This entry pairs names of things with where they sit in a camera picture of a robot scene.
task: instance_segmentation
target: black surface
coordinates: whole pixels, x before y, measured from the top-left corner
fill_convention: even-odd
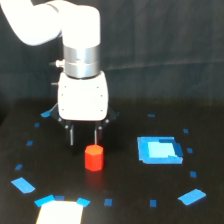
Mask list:
[[[39,208],[34,201],[50,194],[68,201],[89,199],[82,224],[224,221],[224,107],[117,102],[113,107],[120,117],[104,131],[105,167],[92,173],[84,168],[84,149],[93,144],[94,125],[78,122],[75,147],[70,147],[57,121],[40,116],[54,103],[20,102],[0,128],[0,223],[35,223]],[[40,128],[34,128],[36,122]],[[183,164],[143,164],[137,148],[141,136],[174,136]],[[28,140],[33,146],[26,146]],[[194,153],[188,154],[187,147]],[[15,171],[19,163],[23,167]],[[197,172],[196,179],[190,171]],[[22,194],[11,184],[19,177],[36,190]],[[177,200],[196,188],[206,199],[191,206]],[[105,198],[113,199],[112,207],[104,207]],[[149,207],[150,199],[157,200],[157,208]]]

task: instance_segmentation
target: black table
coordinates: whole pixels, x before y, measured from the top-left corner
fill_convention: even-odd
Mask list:
[[[104,130],[105,167],[92,173],[84,168],[84,150],[94,143],[94,123],[76,123],[71,147],[64,128],[40,116],[54,103],[18,102],[0,128],[0,223],[35,223],[39,208],[34,201],[51,194],[90,200],[82,224],[224,222],[224,107],[115,102],[120,116]],[[182,146],[183,164],[142,163],[137,147],[141,136],[174,136]],[[32,146],[26,146],[29,140]],[[17,164],[23,164],[19,171]],[[196,179],[190,171],[197,172]],[[11,184],[19,177],[35,191],[20,192]],[[190,206],[177,199],[193,189],[207,197]],[[104,206],[106,198],[113,199],[112,207]],[[157,200],[156,208],[150,208],[150,199]]]

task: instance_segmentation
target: light blue paper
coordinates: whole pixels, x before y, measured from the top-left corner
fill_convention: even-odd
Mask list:
[[[42,116],[42,117],[50,117],[50,116],[51,116],[51,111],[48,110],[48,111],[42,113],[41,116]]]
[[[90,203],[90,201],[88,201],[88,200],[86,200],[86,199],[83,199],[83,198],[79,198],[79,199],[77,200],[77,204],[82,205],[83,207],[88,206],[89,203]]]
[[[150,158],[167,158],[168,156],[176,156],[172,143],[149,142]]]
[[[47,197],[41,198],[39,200],[36,200],[34,203],[37,205],[37,207],[41,207],[43,204],[46,204],[50,201],[55,201],[53,195],[49,195]]]
[[[181,197],[178,200],[182,201],[185,205],[190,205],[201,198],[204,198],[206,194],[198,189],[195,189]]]
[[[18,164],[17,166],[16,166],[16,168],[15,168],[15,170],[20,170],[21,168],[22,168],[22,164]]]
[[[35,190],[35,188],[22,177],[11,181],[11,183],[14,186],[16,186],[20,191],[22,191],[24,194],[33,192]]]
[[[182,164],[183,155],[181,146],[174,137],[138,137],[139,160],[146,164]]]

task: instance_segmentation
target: blue tape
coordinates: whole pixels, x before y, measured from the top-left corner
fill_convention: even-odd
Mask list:
[[[34,203],[37,205],[37,207],[41,207],[43,204],[46,204],[50,201],[55,201],[53,195],[49,195],[47,197],[41,198],[39,200],[36,200]]]
[[[157,202],[156,200],[150,200],[150,207],[156,207],[157,206]]]
[[[155,117],[155,114],[148,114],[148,117]]]
[[[26,143],[26,145],[28,145],[28,146],[33,145],[33,141],[28,141],[28,142]]]
[[[188,129],[183,129],[183,132],[184,132],[185,134],[188,134],[188,133],[189,133]]]
[[[112,199],[105,199],[104,205],[105,206],[112,206]]]
[[[21,168],[22,168],[22,164],[18,164],[17,166],[16,166],[16,168],[15,168],[15,170],[20,170]]]
[[[56,201],[64,201],[65,200],[65,196],[54,196],[54,199]]]
[[[177,156],[180,156],[180,157],[184,156],[183,151],[181,149],[181,145],[179,143],[173,143],[173,146],[174,146],[175,154]]]
[[[190,172],[191,177],[196,178],[197,177],[197,173],[195,171],[191,171]]]
[[[181,157],[168,157],[168,158],[148,158],[143,162],[146,164],[182,164],[183,158]]]
[[[11,181],[11,183],[16,186],[20,191],[22,191],[23,194],[27,194],[35,190],[35,188],[22,177]]]
[[[185,205],[190,205],[201,198],[204,198],[206,194],[198,189],[195,189],[181,197],[178,198],[178,200],[182,201]]]
[[[42,113],[41,116],[42,116],[42,117],[50,117],[50,116],[51,116],[51,111],[48,110],[48,111]]]
[[[192,148],[187,148],[187,152],[188,153],[193,153],[193,149]]]
[[[35,128],[39,128],[40,127],[40,123],[35,123],[34,127]]]
[[[90,201],[88,201],[88,200],[86,200],[86,199],[83,199],[83,198],[79,198],[79,199],[77,200],[77,204],[82,205],[83,207],[88,206],[89,203],[90,203]]]
[[[141,138],[138,138],[138,149],[139,149],[139,160],[149,158],[148,143],[141,141]]]

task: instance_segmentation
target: blue square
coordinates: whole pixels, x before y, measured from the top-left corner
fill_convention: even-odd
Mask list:
[[[155,117],[155,114],[149,114],[148,117]]]
[[[112,206],[112,199],[105,199],[104,205],[105,206]]]
[[[150,200],[150,207],[156,207],[157,206],[157,202],[156,200]]]
[[[77,204],[82,205],[83,207],[86,207],[87,205],[89,205],[90,201],[83,199],[83,198],[79,198],[77,200]]]
[[[188,153],[193,153],[193,149],[192,148],[187,148],[187,152]]]
[[[65,196],[54,196],[54,199],[56,201],[64,201],[65,200]]]
[[[16,166],[16,168],[15,168],[15,170],[20,170],[21,168],[22,168],[22,164],[18,164],[17,166]]]
[[[197,177],[197,173],[195,171],[191,171],[190,172],[191,177],[196,178]]]
[[[184,131],[185,134],[189,133],[188,129],[183,129],[183,131]]]
[[[28,141],[26,145],[28,146],[33,145],[33,141]]]

